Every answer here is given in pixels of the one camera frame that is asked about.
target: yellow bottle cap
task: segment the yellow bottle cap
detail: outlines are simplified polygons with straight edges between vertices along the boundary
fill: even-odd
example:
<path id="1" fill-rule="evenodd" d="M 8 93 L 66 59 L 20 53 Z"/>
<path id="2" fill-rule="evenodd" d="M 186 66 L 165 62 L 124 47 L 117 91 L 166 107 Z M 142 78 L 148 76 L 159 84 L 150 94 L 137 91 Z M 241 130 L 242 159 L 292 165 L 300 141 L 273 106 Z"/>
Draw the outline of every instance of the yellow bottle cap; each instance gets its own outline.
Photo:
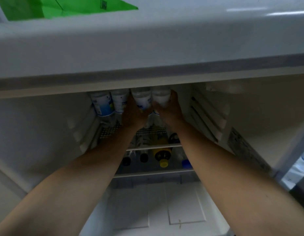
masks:
<path id="1" fill-rule="evenodd" d="M 162 159 L 159 161 L 159 165 L 162 167 L 162 168 L 165 168 L 168 166 L 168 160 L 166 159 Z"/>

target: green bag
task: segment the green bag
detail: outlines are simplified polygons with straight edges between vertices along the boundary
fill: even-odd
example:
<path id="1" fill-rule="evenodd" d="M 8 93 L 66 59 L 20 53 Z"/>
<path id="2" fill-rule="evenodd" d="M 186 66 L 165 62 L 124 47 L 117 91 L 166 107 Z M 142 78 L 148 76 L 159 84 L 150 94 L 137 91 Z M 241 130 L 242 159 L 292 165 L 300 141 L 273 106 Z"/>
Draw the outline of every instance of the green bag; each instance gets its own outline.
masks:
<path id="1" fill-rule="evenodd" d="M 122 0 L 0 0 L 9 21 L 137 10 Z"/>

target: forearm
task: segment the forearm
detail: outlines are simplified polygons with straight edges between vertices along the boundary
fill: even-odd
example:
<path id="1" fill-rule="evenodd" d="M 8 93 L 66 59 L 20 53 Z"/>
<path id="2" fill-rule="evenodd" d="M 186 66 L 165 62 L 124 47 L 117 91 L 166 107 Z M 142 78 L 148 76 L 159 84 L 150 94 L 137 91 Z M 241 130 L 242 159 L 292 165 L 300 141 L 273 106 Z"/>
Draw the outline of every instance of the forearm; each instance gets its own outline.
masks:
<path id="1" fill-rule="evenodd" d="M 121 127 L 95 149 L 43 180 L 0 224 L 0 235 L 78 235 L 135 132 Z"/>
<path id="2" fill-rule="evenodd" d="M 176 132 L 191 165 L 236 234 L 304 234 L 304 209 L 271 178 L 244 165 L 188 123 L 181 122 Z"/>

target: refrigerator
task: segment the refrigerator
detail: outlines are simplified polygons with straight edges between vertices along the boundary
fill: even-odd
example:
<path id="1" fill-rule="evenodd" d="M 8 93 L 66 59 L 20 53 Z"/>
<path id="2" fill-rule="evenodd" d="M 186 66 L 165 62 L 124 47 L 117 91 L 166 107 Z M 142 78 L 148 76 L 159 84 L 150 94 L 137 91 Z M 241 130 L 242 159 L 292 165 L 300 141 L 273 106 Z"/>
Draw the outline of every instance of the refrigerator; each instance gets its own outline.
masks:
<path id="1" fill-rule="evenodd" d="M 278 182 L 304 152 L 304 0 L 141 2 L 0 21 L 0 182 L 20 198 L 103 136 L 91 91 L 170 86 L 189 123 Z M 234 235 L 171 161 L 120 167 L 80 235 Z"/>

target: person's left hand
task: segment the person's left hand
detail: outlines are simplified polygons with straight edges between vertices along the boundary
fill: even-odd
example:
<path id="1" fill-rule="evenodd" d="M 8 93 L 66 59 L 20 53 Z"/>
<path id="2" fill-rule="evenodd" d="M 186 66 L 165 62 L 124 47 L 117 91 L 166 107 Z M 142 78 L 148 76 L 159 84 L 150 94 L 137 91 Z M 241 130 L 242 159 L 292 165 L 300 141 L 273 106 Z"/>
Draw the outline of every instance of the person's left hand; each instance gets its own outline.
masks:
<path id="1" fill-rule="evenodd" d="M 138 131 L 145 126 L 147 118 L 151 112 L 152 107 L 141 112 L 133 96 L 130 94 L 128 97 L 127 106 L 122 114 L 122 125 L 125 127 L 133 127 L 136 131 Z"/>

